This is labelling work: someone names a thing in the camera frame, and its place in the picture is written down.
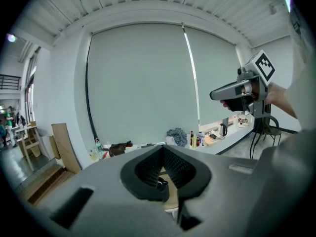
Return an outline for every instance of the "wooden panel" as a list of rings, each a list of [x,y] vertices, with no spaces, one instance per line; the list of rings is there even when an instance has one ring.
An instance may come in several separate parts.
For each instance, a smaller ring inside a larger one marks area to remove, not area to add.
[[[63,172],[65,171],[61,166],[53,165],[28,184],[20,192],[19,197],[30,203],[35,202]]]
[[[168,174],[160,175],[160,177],[168,182],[169,186],[169,199],[163,203],[163,208],[165,210],[175,209],[178,207],[178,190],[177,187],[173,184]]]
[[[58,152],[54,136],[50,136],[49,137],[49,141],[50,141],[50,144],[51,144],[51,148],[53,149],[55,158],[56,159],[60,159],[60,154]]]
[[[76,174],[81,168],[76,159],[73,147],[71,145],[66,123],[52,124],[53,134],[58,152],[68,171]]]
[[[68,171],[64,171],[52,184],[49,186],[49,188],[34,202],[34,206],[39,206],[40,203],[48,197],[51,193],[53,193],[56,188],[64,184],[66,181],[68,181],[71,177],[73,177],[74,174]]]
[[[33,148],[33,147],[37,146],[38,144],[39,144],[39,142],[38,142],[38,141],[36,141],[36,142],[34,142],[34,143],[32,143],[32,144],[30,144],[30,145],[26,146],[26,149]]]

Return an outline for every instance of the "railing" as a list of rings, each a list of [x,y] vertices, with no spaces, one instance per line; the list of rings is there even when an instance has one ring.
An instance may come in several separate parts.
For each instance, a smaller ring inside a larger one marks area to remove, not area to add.
[[[20,77],[1,75],[0,74],[0,89],[17,89],[20,87]]]

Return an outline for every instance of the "window blind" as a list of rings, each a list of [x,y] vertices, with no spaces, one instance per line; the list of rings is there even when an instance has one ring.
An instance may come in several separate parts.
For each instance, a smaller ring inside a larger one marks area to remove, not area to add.
[[[197,75],[199,124],[205,125],[232,115],[219,101],[210,99],[212,90],[237,78],[240,67],[235,46],[206,32],[185,28]]]
[[[162,142],[176,127],[198,131],[181,26],[138,24],[95,34],[87,76],[91,116],[102,143]]]

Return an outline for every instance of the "ceiling light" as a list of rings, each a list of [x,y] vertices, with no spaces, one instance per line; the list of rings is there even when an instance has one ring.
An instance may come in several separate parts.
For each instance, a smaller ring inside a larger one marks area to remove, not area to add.
[[[15,42],[15,36],[12,34],[7,34],[6,38],[8,39],[8,41],[10,42]]]

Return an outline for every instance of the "white ceiling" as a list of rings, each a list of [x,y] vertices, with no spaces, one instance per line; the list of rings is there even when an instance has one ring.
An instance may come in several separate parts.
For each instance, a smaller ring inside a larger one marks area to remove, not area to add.
[[[138,0],[33,0],[24,16],[57,38],[84,16],[112,5]],[[162,0],[192,6],[235,28],[252,47],[288,35],[288,11],[284,0]],[[271,15],[269,4],[276,8]]]

